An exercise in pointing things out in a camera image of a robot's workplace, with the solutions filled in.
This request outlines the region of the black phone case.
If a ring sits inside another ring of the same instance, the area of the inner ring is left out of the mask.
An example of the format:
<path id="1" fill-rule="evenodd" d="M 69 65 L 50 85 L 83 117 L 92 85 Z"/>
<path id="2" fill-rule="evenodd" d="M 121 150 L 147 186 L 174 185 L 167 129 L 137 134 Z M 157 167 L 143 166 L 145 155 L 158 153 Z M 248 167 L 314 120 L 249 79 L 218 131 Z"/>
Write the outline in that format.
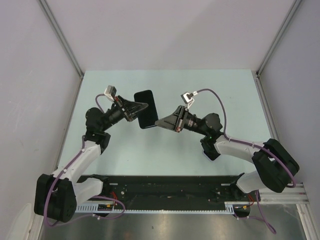
<path id="1" fill-rule="evenodd" d="M 155 127 L 155 122 L 159 120 L 153 92 L 148 89 L 134 94 L 134 101 L 146 103 L 148 107 L 138 114 L 138 123 L 141 129 Z"/>

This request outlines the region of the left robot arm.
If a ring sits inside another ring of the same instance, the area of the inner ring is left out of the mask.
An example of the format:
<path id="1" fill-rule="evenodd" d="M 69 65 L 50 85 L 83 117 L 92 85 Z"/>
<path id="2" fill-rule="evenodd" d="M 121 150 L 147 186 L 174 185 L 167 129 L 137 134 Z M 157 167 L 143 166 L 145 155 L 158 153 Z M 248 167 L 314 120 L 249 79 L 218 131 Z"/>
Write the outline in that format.
<path id="1" fill-rule="evenodd" d="M 96 177 L 78 182 L 84 171 L 106 150 L 111 136 L 106 131 L 125 119 L 134 121 L 138 114 L 148 108 L 147 103 L 129 101 L 120 95 L 110 98 L 111 108 L 103 111 L 99 105 L 85 114 L 86 132 L 81 137 L 79 152 L 63 167 L 51 174 L 42 174 L 36 182 L 34 213 L 49 219 L 67 223 L 77 206 L 91 198 L 105 200 L 111 188 Z"/>

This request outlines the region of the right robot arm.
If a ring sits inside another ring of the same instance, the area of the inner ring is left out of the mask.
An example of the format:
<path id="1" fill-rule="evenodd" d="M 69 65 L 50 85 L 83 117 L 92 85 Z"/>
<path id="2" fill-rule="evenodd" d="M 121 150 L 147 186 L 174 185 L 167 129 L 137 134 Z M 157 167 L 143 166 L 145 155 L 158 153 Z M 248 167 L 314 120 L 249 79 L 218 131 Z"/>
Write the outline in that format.
<path id="1" fill-rule="evenodd" d="M 203 153 L 211 161 L 220 155 L 228 155 L 254 164 L 255 171 L 240 174 L 232 183 L 230 194 L 237 201 L 263 188 L 281 193 L 286 187 L 294 186 L 292 178 L 300 170 L 298 163 L 276 139 L 253 143 L 227 139 L 221 131 L 223 126 L 216 113 L 198 118 L 180 105 L 171 115 L 157 120 L 155 125 L 176 133 L 186 129 L 203 135 L 200 140 Z"/>

